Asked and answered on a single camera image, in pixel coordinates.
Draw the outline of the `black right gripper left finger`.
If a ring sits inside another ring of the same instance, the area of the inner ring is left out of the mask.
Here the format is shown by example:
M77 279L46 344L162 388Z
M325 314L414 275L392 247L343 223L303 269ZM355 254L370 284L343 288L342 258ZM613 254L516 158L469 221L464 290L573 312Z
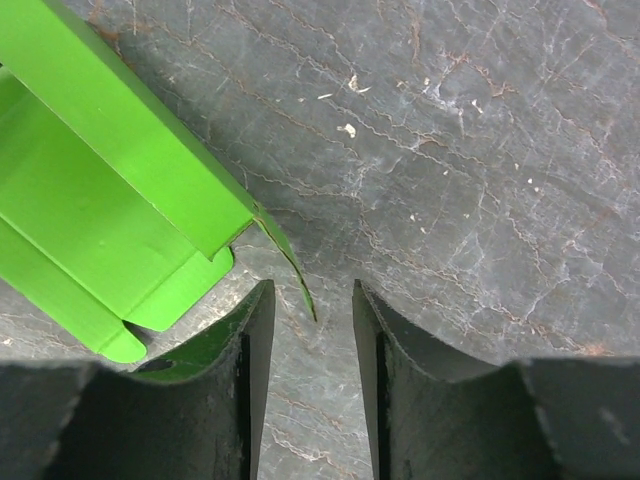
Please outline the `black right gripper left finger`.
M1 365L5 479L253 479L275 289L132 372L94 361Z

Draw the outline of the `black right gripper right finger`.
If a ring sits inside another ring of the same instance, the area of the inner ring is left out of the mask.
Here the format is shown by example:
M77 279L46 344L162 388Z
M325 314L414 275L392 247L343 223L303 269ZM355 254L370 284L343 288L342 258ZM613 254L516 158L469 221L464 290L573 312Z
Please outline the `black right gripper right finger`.
M377 479L635 479L639 361L493 365L356 281L353 328Z

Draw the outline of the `green paper box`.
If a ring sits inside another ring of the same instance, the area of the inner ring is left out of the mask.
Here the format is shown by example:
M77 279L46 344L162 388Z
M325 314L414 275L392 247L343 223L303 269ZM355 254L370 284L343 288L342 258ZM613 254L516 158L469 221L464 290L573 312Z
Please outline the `green paper box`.
M92 352L169 329L232 268L263 207L83 20L1 5L1 277Z

